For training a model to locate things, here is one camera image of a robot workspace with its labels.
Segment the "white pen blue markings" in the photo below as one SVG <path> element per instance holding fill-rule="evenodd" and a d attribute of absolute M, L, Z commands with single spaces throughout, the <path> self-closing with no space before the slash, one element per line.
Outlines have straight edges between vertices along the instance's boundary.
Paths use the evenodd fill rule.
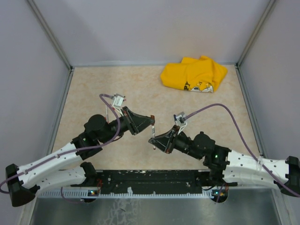
<path fill-rule="evenodd" d="M 155 124 L 153 123 L 151 125 L 151 132 L 152 132 L 152 138 L 155 138 Z"/>

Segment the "white pen red tip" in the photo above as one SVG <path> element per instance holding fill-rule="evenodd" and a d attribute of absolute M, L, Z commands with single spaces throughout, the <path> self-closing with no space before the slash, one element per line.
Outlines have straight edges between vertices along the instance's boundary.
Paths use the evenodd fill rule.
<path fill-rule="evenodd" d="M 106 118 L 106 121 L 109 122 L 109 115 L 108 115 L 108 107 L 105 106 L 105 118 Z"/>

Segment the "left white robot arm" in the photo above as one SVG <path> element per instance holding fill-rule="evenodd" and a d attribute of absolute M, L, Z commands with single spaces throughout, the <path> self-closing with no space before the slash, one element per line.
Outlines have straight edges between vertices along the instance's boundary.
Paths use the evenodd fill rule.
<path fill-rule="evenodd" d="M 111 122 L 95 114 L 84 124 L 84 132 L 54 153 L 23 166 L 6 167 L 8 194 L 13 207 L 26 205 L 41 193 L 65 186 L 88 187 L 98 180 L 96 169 L 86 159 L 129 131 L 132 135 L 155 123 L 155 117 L 132 112 L 126 106 Z"/>

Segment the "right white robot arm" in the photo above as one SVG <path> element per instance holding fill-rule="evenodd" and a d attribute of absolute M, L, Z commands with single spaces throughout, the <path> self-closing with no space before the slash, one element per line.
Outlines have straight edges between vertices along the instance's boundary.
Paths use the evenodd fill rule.
<path fill-rule="evenodd" d="M 208 180 L 212 186 L 259 185 L 289 196 L 300 195 L 300 161 L 296 157 L 256 158 L 217 145 L 203 131 L 191 139 L 177 126 L 148 142 L 166 154 L 178 150 L 202 160 L 210 170 Z"/>

